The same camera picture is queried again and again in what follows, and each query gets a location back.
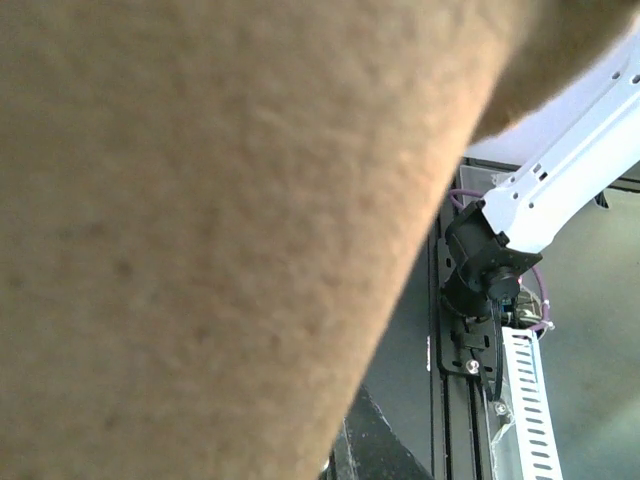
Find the single brown pulp cup carrier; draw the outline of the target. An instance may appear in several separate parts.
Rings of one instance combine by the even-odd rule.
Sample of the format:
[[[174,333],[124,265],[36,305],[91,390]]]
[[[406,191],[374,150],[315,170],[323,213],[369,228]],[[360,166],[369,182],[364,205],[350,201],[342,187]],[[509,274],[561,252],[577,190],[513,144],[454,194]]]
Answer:
[[[311,479],[466,147],[635,1],[5,1],[1,475]]]

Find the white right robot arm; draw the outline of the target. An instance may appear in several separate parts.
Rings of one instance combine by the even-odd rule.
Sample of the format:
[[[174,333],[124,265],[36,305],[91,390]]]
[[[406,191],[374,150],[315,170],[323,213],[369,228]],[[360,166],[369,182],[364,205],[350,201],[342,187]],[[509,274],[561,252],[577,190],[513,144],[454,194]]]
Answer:
[[[562,227],[639,159],[639,37],[624,62],[548,146],[459,211],[445,232],[453,271],[441,301],[486,317],[517,297],[520,277]]]

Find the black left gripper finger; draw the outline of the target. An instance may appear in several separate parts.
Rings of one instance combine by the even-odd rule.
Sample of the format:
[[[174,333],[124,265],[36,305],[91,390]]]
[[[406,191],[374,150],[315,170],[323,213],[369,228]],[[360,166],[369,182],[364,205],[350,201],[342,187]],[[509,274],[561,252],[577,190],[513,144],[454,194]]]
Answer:
[[[319,478],[411,480],[433,476],[401,443],[361,385]]]

